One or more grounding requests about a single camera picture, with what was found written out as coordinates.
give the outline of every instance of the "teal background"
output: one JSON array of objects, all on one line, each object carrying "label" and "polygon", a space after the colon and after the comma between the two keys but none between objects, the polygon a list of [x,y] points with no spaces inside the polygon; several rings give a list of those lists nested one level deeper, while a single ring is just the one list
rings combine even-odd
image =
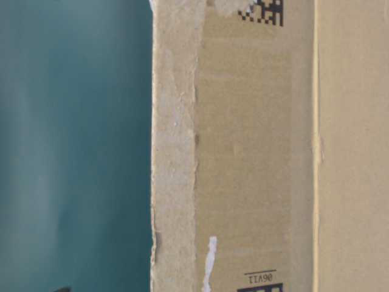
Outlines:
[{"label": "teal background", "polygon": [[0,0],[0,291],[148,291],[147,0]]}]

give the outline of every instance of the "dark object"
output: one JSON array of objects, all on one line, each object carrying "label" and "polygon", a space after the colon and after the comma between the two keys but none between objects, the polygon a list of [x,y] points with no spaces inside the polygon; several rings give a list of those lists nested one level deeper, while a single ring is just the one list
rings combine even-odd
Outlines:
[{"label": "dark object", "polygon": [[58,290],[55,290],[54,292],[71,292],[72,288],[71,287],[64,287]]}]

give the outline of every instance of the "brown cardboard surface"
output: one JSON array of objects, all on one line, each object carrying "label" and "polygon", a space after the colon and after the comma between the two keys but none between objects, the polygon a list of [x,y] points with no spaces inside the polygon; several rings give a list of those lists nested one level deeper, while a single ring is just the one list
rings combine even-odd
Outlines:
[{"label": "brown cardboard surface", "polygon": [[154,3],[151,287],[383,290],[387,3],[246,8]]},{"label": "brown cardboard surface", "polygon": [[319,3],[324,153],[319,168],[319,291],[385,291],[389,286],[387,3]]}]

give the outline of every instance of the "cardboard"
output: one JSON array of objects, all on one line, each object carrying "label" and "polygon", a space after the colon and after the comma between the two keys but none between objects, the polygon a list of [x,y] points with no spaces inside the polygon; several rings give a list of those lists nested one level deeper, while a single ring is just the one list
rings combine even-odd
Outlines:
[{"label": "cardboard", "polygon": [[154,3],[154,292],[387,287],[388,9],[367,6]]}]

